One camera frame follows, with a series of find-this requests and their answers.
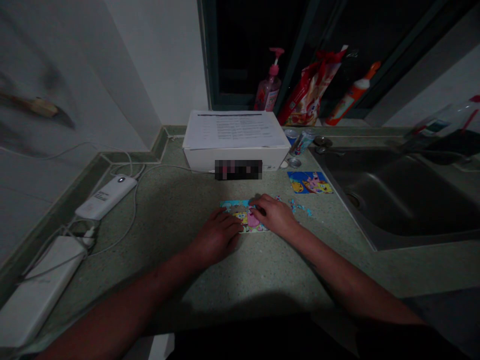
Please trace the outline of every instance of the white wall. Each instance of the white wall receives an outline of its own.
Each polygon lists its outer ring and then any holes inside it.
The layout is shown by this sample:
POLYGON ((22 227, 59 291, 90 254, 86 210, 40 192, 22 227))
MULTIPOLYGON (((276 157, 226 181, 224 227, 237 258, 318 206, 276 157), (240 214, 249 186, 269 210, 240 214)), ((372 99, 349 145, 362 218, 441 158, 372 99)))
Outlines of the white wall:
MULTIPOLYGON (((39 157, 85 141, 148 150, 161 123, 102 0, 4 1, 0 34, 0 89, 49 99, 67 114, 41 118, 3 101, 1 146, 39 157)), ((84 145, 38 161, 0 150, 0 264, 97 152, 84 145)))
POLYGON ((410 127, 479 91, 480 3, 468 11, 365 118, 374 127, 410 127))
MULTIPOLYGON (((383 126, 412 127, 448 104, 461 103, 480 95, 480 44, 444 72, 430 86, 392 116, 383 126)), ((470 130, 480 132, 480 120, 470 130)))
POLYGON ((196 0, 105 0, 164 125, 208 110, 196 0))

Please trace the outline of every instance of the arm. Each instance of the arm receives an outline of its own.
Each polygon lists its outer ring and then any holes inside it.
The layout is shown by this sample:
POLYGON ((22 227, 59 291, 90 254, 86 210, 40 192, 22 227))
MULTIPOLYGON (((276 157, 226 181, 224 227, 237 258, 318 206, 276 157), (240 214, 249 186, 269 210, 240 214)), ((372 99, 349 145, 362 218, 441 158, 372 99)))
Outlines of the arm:
POLYGON ((210 215, 185 250, 101 302, 37 359, 116 359, 122 355, 176 289, 235 249, 243 227, 240 219, 224 210, 210 215))
POLYGON ((271 231, 297 249, 326 281, 333 296, 352 315, 391 324, 423 324, 395 296, 337 254, 296 220, 290 207, 267 194, 250 202, 250 209, 271 231))

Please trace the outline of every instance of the hand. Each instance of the hand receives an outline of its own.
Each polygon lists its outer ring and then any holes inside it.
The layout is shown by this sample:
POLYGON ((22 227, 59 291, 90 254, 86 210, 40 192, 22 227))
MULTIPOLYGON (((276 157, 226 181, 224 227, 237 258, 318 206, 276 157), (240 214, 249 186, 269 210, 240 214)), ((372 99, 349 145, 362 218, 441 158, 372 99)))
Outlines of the hand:
POLYGON ((210 217, 198 232, 195 240, 185 249, 199 270, 219 263, 235 250, 244 227, 242 221, 221 207, 210 217))
POLYGON ((250 211, 263 225, 284 239, 295 234, 300 227, 290 206, 267 194, 250 201, 249 205, 257 207, 251 208, 250 211))

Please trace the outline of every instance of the plastic bottle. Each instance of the plastic bottle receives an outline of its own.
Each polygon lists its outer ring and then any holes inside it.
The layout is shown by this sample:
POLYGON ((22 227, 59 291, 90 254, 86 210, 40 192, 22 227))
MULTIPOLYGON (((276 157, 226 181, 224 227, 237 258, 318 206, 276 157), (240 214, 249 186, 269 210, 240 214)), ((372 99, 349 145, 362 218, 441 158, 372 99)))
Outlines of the plastic bottle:
POLYGON ((412 131, 405 135, 409 139, 402 145, 408 151, 421 150, 461 127, 466 128, 472 120, 472 114, 480 109, 480 95, 467 101, 449 104, 420 121, 412 131))
POLYGON ((254 110, 273 111, 275 102, 279 95, 280 85, 282 81, 277 77, 279 74, 279 57, 285 50, 280 47, 270 47, 270 51, 275 52, 275 63, 270 66, 268 71, 268 77, 265 80, 260 81, 258 84, 258 90, 256 92, 254 110))
POLYGON ((374 62, 366 75, 353 83, 350 89, 348 89, 346 94, 333 109, 330 116, 326 119, 325 124, 335 126, 340 120, 342 120, 344 115, 350 110, 355 102, 360 99, 368 90, 370 87, 370 79, 374 77, 381 64, 382 63, 380 61, 374 62))

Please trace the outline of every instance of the stainless steel sink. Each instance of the stainless steel sink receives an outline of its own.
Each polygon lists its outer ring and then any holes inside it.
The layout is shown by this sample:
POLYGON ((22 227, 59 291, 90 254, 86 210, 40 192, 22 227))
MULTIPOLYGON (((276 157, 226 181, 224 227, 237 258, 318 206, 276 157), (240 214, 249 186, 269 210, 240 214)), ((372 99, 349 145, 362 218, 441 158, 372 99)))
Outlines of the stainless steel sink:
POLYGON ((480 239, 480 208, 411 155, 388 147, 311 153, 374 250, 480 239))

